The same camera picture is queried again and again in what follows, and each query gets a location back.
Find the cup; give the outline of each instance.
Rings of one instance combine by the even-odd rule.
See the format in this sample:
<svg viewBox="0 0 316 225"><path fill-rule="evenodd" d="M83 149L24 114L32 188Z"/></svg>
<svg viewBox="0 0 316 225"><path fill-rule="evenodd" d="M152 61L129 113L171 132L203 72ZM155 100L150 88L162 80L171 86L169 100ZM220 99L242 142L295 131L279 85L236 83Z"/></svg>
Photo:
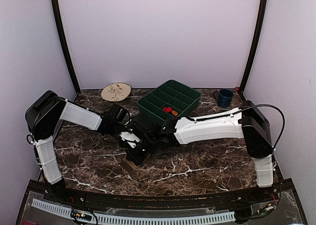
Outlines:
<svg viewBox="0 0 316 225"><path fill-rule="evenodd" d="M221 89L219 91L214 91L213 96L217 100L217 104L222 108L227 108L232 102L233 92L229 89Z"/></svg>

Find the green compartment box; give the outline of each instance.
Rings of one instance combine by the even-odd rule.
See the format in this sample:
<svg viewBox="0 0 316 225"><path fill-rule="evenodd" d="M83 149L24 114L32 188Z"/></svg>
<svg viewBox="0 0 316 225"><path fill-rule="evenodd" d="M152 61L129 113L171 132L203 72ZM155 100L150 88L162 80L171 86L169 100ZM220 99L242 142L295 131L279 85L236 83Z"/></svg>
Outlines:
<svg viewBox="0 0 316 225"><path fill-rule="evenodd" d="M201 93L175 80L168 80L143 98L137 104L140 113L149 119L163 124L172 114L164 112L164 107L172 107L178 112L178 117L188 115L197 107Z"/></svg>

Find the marble table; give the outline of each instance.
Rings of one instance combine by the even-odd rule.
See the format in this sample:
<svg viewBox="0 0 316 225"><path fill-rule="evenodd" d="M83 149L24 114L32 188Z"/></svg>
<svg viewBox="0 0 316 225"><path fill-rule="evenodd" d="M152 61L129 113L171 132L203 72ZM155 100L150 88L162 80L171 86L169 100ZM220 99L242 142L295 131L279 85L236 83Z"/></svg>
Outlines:
<svg viewBox="0 0 316 225"><path fill-rule="evenodd" d="M133 89L119 102L130 111L138 111L137 100L152 89ZM198 108L190 116L223 111L212 97L215 89L202 93ZM102 113L112 103L101 98L101 90L83 90L75 103ZM234 91L228 109L241 105ZM58 164L67 187L85 191L121 195L169 196L231 191L256 186L252 159L244 139L219 139L191 143L152 154L139 168L127 173L119 162L124 158L116 139L103 140L97 132L65 122L55 142Z"/></svg>

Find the black bar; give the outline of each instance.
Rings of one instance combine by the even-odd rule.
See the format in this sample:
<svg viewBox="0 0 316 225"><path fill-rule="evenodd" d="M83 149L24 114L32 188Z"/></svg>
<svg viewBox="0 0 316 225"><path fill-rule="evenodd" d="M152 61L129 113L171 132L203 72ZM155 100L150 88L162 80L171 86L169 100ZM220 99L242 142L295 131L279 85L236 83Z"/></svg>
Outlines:
<svg viewBox="0 0 316 225"><path fill-rule="evenodd" d="M67 68L68 68L68 71L70 74L70 78L71 78L71 81L72 81L73 86L75 88L75 91L78 94L78 93L80 93L80 86L79 86L79 83L78 83L78 80L76 77L75 69L74 69L73 63L71 61L69 49L67 46L66 36L65 36L64 28L63 28L63 23L62 23L61 16L60 16L58 0L51 0L51 5L53 7L57 32L58 32L58 36L59 36L59 40L60 40L60 45L61 45L61 48L63 49L65 61L66 61Z"/></svg>
<svg viewBox="0 0 316 225"><path fill-rule="evenodd" d="M260 33L261 33L261 29L262 29L262 24L263 24L263 18L265 16L266 5L267 5L267 0L260 0L256 28L255 28L255 32L253 35L252 44L251 44L246 68L245 68L245 71L243 73L243 77L242 77L240 87L239 87L239 90L241 93L243 93L245 90L245 87L247 85L247 81L249 79L251 67L252 67L253 61L255 59L255 55L256 55L256 51L257 51L257 47L258 47L258 43L259 43L259 38L260 38Z"/></svg>

